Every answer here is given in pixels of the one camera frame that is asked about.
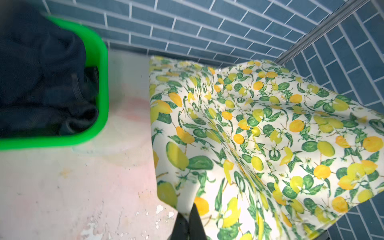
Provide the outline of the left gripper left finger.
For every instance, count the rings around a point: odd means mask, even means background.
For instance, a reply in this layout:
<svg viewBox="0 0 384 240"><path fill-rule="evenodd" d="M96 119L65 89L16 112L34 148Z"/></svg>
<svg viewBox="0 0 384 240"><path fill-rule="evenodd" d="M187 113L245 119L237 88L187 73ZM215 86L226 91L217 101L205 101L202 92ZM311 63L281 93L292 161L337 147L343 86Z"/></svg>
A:
<svg viewBox="0 0 384 240"><path fill-rule="evenodd" d="M180 213L177 214L175 225L169 240L188 240L189 239L189 223Z"/></svg>

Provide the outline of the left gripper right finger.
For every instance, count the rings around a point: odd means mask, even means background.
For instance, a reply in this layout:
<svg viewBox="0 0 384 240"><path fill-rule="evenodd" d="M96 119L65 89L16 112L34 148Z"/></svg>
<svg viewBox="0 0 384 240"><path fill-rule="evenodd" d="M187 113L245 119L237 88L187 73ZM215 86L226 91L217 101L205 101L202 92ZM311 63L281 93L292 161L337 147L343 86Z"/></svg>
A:
<svg viewBox="0 0 384 240"><path fill-rule="evenodd" d="M207 240L207 236L196 204L193 205L189 217L189 240Z"/></svg>

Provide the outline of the yellow floral skirt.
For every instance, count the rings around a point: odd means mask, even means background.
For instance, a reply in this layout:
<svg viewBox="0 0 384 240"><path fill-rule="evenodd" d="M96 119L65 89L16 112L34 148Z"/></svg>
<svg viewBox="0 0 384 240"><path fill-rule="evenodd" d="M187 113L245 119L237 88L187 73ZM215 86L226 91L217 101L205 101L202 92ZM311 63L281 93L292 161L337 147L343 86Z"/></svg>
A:
<svg viewBox="0 0 384 240"><path fill-rule="evenodd" d="M312 240L384 191L384 117L270 61L150 59L160 201L209 240Z"/></svg>

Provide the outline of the dark navy skirt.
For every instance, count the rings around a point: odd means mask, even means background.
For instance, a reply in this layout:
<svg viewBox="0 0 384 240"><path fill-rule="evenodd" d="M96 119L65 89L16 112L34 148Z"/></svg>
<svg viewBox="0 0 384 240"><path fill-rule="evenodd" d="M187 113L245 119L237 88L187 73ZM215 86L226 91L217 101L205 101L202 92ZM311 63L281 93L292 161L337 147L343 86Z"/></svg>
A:
<svg viewBox="0 0 384 240"><path fill-rule="evenodd" d="M99 116L86 49L23 1L1 1L1 137L69 136Z"/></svg>

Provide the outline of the green plastic basket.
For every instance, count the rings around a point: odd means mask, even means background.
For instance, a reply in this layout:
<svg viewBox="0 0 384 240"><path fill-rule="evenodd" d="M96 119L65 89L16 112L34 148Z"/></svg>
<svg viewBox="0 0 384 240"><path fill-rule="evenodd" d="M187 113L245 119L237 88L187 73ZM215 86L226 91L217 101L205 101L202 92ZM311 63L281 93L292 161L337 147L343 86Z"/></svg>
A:
<svg viewBox="0 0 384 240"><path fill-rule="evenodd" d="M99 116L96 122L86 131L70 136L49 136L36 138L1 138L1 151L25 150L35 148L71 147L92 140L105 127L109 115L109 74L108 50L102 38L90 28L79 23L47 16L48 20L62 29L75 33L84 43L87 67L96 67L99 71L99 92L96 104Z"/></svg>

